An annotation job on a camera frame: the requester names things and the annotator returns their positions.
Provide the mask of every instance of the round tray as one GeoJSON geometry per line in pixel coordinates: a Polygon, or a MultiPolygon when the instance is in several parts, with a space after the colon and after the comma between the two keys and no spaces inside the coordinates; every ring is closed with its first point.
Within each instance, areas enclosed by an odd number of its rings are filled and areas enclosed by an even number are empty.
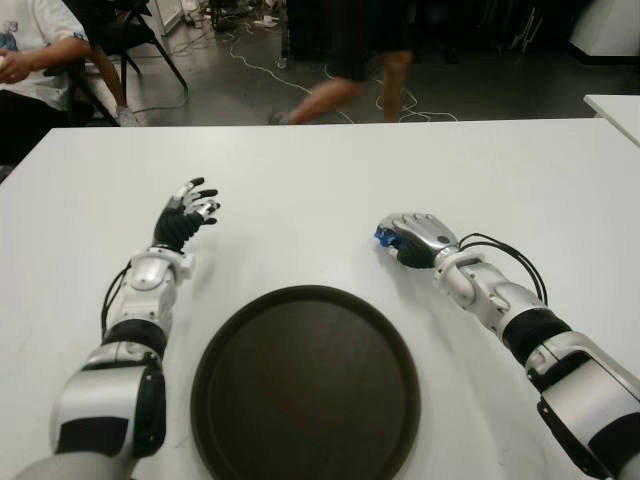
{"type": "Polygon", "coordinates": [[[391,479],[420,418],[404,341],[363,300],[328,287],[269,293],[218,331],[191,395],[216,480],[391,479]]]}

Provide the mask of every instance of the black cable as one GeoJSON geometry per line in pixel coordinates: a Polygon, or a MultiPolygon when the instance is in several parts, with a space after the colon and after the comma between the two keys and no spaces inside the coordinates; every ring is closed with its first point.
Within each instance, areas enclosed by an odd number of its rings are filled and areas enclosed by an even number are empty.
{"type": "Polygon", "coordinates": [[[543,302],[545,305],[549,304],[547,287],[544,284],[542,275],[540,275],[540,272],[538,272],[538,269],[535,267],[533,262],[531,262],[531,260],[529,260],[525,255],[523,255],[521,252],[513,248],[511,245],[501,242],[499,240],[496,240],[495,238],[492,238],[488,235],[484,235],[482,233],[472,233],[462,238],[462,240],[460,240],[461,250],[465,250],[469,247],[474,247],[474,246],[486,246],[486,247],[497,248],[498,250],[502,250],[503,252],[511,256],[513,259],[517,260],[518,263],[520,263],[520,265],[523,266],[523,268],[527,271],[527,273],[531,277],[531,280],[533,281],[533,284],[536,289],[536,294],[540,299],[540,301],[543,302]],[[463,245],[463,243],[471,237],[484,238],[485,240],[489,240],[489,242],[472,242],[472,243],[463,245]]]}
{"type": "Polygon", "coordinates": [[[107,333],[107,315],[109,314],[111,304],[118,295],[118,292],[120,292],[120,289],[122,288],[122,282],[124,281],[124,276],[127,273],[127,270],[129,270],[130,268],[131,262],[127,263],[127,265],[122,270],[120,270],[120,272],[118,272],[116,277],[111,282],[111,285],[109,285],[107,293],[105,293],[104,295],[104,300],[102,302],[102,311],[100,312],[100,328],[102,330],[102,337],[104,337],[105,333],[107,333]],[[118,280],[120,281],[120,283],[118,284],[118,288],[116,288],[113,295],[111,295],[111,291],[113,290],[113,287],[116,285],[116,283],[118,283],[118,280]]]}
{"type": "Polygon", "coordinates": [[[462,240],[460,240],[460,244],[462,244],[465,240],[469,239],[470,237],[480,237],[480,238],[484,238],[492,242],[495,242],[499,245],[502,245],[508,250],[508,251],[507,250],[503,250],[503,251],[505,251],[506,253],[508,253],[514,258],[520,257],[523,261],[525,261],[529,265],[529,267],[531,267],[531,270],[533,270],[533,273],[535,274],[535,276],[538,278],[540,282],[540,287],[542,289],[542,297],[544,298],[543,302],[545,303],[545,305],[548,305],[549,296],[547,294],[547,287],[544,284],[544,280],[542,280],[542,275],[540,275],[540,272],[538,272],[538,269],[535,267],[533,262],[529,260],[527,257],[525,257],[522,252],[516,250],[515,248],[513,248],[511,245],[507,243],[501,242],[500,240],[496,240],[495,238],[490,237],[489,235],[485,235],[483,233],[477,233],[477,232],[464,237],[462,240]]]}

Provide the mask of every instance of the black shorts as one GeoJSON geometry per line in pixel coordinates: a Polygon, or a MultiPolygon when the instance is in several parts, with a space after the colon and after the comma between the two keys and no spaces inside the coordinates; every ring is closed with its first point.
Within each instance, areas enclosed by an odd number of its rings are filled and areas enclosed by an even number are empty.
{"type": "Polygon", "coordinates": [[[370,52],[409,49],[406,5],[402,0],[331,0],[329,71],[364,82],[370,52]]]}
{"type": "Polygon", "coordinates": [[[63,0],[84,28],[92,45],[100,45],[105,25],[116,19],[115,10],[100,0],[63,0]]]}
{"type": "Polygon", "coordinates": [[[52,128],[69,126],[66,112],[8,90],[0,90],[0,112],[7,118],[2,126],[2,165],[19,163],[52,128]]]}

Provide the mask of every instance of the white table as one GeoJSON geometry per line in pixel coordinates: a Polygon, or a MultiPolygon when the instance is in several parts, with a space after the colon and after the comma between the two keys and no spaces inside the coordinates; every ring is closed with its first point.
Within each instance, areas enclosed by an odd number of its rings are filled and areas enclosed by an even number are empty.
{"type": "Polygon", "coordinates": [[[423,407],[398,479],[583,478],[510,353],[372,234],[390,212],[426,211],[460,236],[511,243],[555,312],[640,375],[637,153],[604,119],[53,131],[0,186],[0,478],[49,453],[53,400],[98,344],[108,283],[167,196],[200,175],[223,209],[189,244],[198,265],[165,359],[167,440],[136,478],[209,478],[189,424],[200,356],[247,302],[299,284],[360,296],[406,340],[423,407]]]}
{"type": "Polygon", "coordinates": [[[584,101],[640,147],[640,95],[586,95],[584,101]]]}

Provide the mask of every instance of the white t-shirt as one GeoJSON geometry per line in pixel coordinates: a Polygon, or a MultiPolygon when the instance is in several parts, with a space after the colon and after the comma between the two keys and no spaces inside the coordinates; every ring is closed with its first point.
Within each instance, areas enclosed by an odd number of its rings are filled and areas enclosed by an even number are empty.
{"type": "MultiPolygon", "coordinates": [[[[25,52],[57,43],[67,37],[86,40],[84,29],[62,0],[0,0],[0,48],[25,52]]],[[[45,77],[33,72],[9,90],[36,98],[57,110],[66,108],[67,76],[45,77]]]]}

